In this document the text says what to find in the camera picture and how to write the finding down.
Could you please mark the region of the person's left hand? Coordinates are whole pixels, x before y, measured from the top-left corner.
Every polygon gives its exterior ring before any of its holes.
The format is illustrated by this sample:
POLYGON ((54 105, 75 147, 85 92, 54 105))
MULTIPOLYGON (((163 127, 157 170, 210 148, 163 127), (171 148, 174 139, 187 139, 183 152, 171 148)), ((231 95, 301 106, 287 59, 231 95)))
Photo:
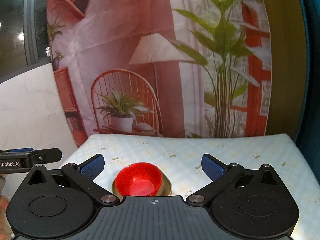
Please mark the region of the person's left hand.
POLYGON ((5 179, 7 177, 7 174, 1 174, 1 221, 0 221, 0 227, 1 227, 1 239, 12 239, 12 229, 8 223, 6 210, 9 204, 8 198, 3 195, 2 191, 5 185, 5 179))

